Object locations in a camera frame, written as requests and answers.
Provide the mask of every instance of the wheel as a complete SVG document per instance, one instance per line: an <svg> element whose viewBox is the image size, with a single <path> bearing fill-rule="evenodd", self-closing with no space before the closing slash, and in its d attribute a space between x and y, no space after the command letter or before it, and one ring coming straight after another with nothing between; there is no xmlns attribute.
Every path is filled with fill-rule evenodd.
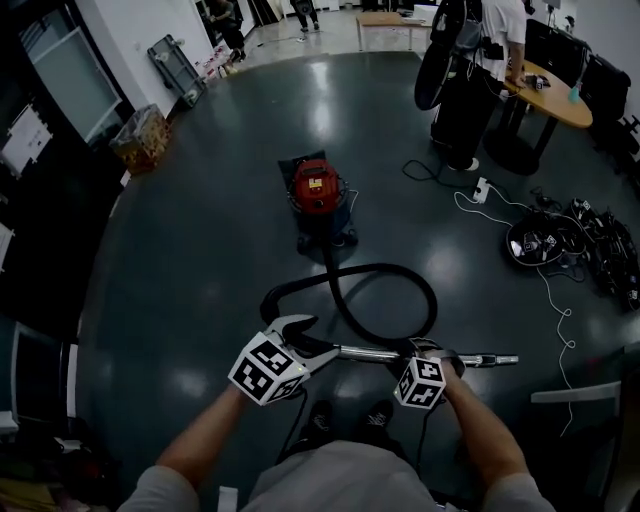
<svg viewBox="0 0 640 512"><path fill-rule="evenodd" d="M348 245L357 245L358 244L358 233L355 229L350 229L344 234L344 241Z"/></svg>
<svg viewBox="0 0 640 512"><path fill-rule="evenodd" d="M297 249L300 254L304 254L311 247L311 239L305 236L298 237Z"/></svg>

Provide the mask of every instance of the gray floor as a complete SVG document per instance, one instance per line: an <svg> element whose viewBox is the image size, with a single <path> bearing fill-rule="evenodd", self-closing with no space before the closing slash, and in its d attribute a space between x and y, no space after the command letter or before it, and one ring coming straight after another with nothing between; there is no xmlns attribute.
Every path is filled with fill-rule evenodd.
<svg viewBox="0 0 640 512"><path fill-rule="evenodd" d="M509 425L518 427L530 392L562 386L558 315L537 274L505 263L504 226L458 210L451 190L400 173L408 159L434 168L439 161L429 143L432 113L413 103L419 64L409 52L318 56L225 79L178 120L161 167L127 187L96 261L78 377L79 412L122 461L125 493L227 385L240 349L264 327L258 308L266 292L323 271L296 253L276 165L320 148L360 191L354 210L360 245L343 254L345 265L381 261L414 269L439 301L430 337L460 352L519 354L517 367L468 372L474 389ZM521 133L534 141L543 123L542 116L529 115ZM591 149L585 132L559 126L531 177L502 170L482 148L478 156L482 167L475 175L447 170L444 177L475 184L482 175L520 201L529 201L535 186L563 202L586 198L598 209L610 206L640 239L638 200ZM495 196L483 210L518 217ZM343 290L356 281L345 280ZM639 338L639 318L599 298L589 282L555 278L551 284L559 307L573 309L562 326L577 341L565 357L569 378L574 385L606 382L608 356ZM419 293L391 277L361 290L351 306L382 334L408 333L423 319ZM285 300L282 310L318 315L319 337L362 343L333 319L326 286ZM383 367L336 362L308 389L310 403L334 400L338 428L347 435L356 417L389 397L394 384ZM204 510L215 507L219 485L239 487L246 499L276 458L297 408L291 402L251 408L203 490ZM559 432L566 414L559 408L555 421L540 428ZM576 415L578 425L590 421L588 407L576 407ZM421 417L396 407L390 427L411 458ZM444 406L429 425L421 476L432 488L472 496L472 474L454 462L458 439Z"/></svg>
<svg viewBox="0 0 640 512"><path fill-rule="evenodd" d="M344 8L340 11L318 11L320 31L311 30L304 36L295 16L283 18L279 23L254 28L246 38L247 59L237 64L238 69L248 69L263 64L295 57L311 57L322 54L337 55L358 50L356 14L360 8ZM427 31L413 30L412 48L419 54L426 50ZM407 51L409 30L405 28L366 28L362 30L363 47L369 51Z"/></svg>

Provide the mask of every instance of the pants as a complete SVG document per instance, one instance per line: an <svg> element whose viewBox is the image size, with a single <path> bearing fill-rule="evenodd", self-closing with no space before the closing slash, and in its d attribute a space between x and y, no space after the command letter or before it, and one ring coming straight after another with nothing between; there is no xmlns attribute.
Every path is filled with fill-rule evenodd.
<svg viewBox="0 0 640 512"><path fill-rule="evenodd" d="M309 13L309 17L311 18L311 21L313 21L314 23L318 23L318 14L316 13L316 8L313 6L313 2L311 0L309 0L309 3L311 4L311 13ZM298 17L302 28L307 28L307 17L300 12L300 10L298 9L298 4L294 0L291 1L291 7L293 7L293 10L296 12L296 16Z"/></svg>
<svg viewBox="0 0 640 512"><path fill-rule="evenodd" d="M458 60L457 74L443 88L438 117L431 127L435 140L450 145L447 163L454 169L471 165L502 90L502 83L480 66L467 78L471 65L466 59Z"/></svg>
<svg viewBox="0 0 640 512"><path fill-rule="evenodd" d="M278 460L278 464L296 453L302 453L309 450L317 450L325 444L329 444L335 441L335 437L331 432L318 432L314 430L311 435L305 435L304 429L300 434L300 439L296 441L291 448L289 448L282 457ZM383 450L388 450L395 453L402 460L409 462L407 455L404 453L402 446L398 441L395 441L389 437L387 431L383 428L363 427L357 429L351 439L354 443L370 444L371 446L377 446Z"/></svg>

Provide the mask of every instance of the black hose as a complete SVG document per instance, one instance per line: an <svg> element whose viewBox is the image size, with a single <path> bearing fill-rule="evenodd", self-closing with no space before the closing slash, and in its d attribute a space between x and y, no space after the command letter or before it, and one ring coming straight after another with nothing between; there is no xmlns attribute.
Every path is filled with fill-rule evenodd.
<svg viewBox="0 0 640 512"><path fill-rule="evenodd" d="M406 267L394 265L392 263L371 263L368 265L358 265L356 267L340 269L333 259L331 243L329 241L324 241L322 243L322 255L327 267L326 274L320 274L317 276L300 279L299 281L292 281L290 283L276 286L267 294L264 301L262 302L262 305L260 306L260 313L265 323L270 324L271 322L273 322L273 320L280 316L278 301L282 297L329 281L331 294L333 295L333 300L338 307L338 311L340 311L349 327L351 327L351 329L353 329L356 334L358 334L361 338L370 341L371 343L375 343L376 345L380 345L389 349L398 349L401 348L398 346L398 344L406 344L409 338L423 337L429 332L429 330L431 330L431 327L433 327L433 324L435 323L436 317L438 315L438 301L433 289L422 276L420 276L413 270L409 270ZM417 332L406 334L399 338L385 338L383 336L378 336L371 331L368 331L351 314L347 303L342 297L339 280L344 276L365 274L368 272L384 272L386 274L396 274L409 279L411 282L415 283L420 288L420 290L422 290L422 293L427 299L429 312L427 314L427 319ZM308 348L312 348L314 345L317 348L318 344L326 344L327 346L329 345L326 342L321 342L320 340L316 340L306 335L300 336L300 338L292 344L304 350L305 347L300 346L300 344L304 345L305 343L307 344Z"/></svg>

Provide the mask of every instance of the table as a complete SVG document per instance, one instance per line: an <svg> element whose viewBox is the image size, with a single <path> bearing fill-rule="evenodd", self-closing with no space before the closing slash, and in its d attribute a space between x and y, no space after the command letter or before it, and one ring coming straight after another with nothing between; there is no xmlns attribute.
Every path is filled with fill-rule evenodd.
<svg viewBox="0 0 640 512"><path fill-rule="evenodd" d="M575 104L569 101L571 88L553 73L529 61L525 61L524 68L526 72L545 76L551 87L542 91L530 88L519 90L511 82L505 81L506 89L514 96L507 101L498 129L485 136L484 146L489 156L502 167L528 176L538 170L540 157L558 121L576 128L588 128L593 123L593 116L582 99ZM549 116L535 148L517 135L527 105Z"/></svg>
<svg viewBox="0 0 640 512"><path fill-rule="evenodd" d="M361 27L402 27L409 29L409 50L411 50L411 40L413 39L413 29L427 30L427 45L429 44L430 24L418 25L405 23L404 18L397 12L362 12L356 15L356 27L358 28L358 44L362 51L362 30Z"/></svg>

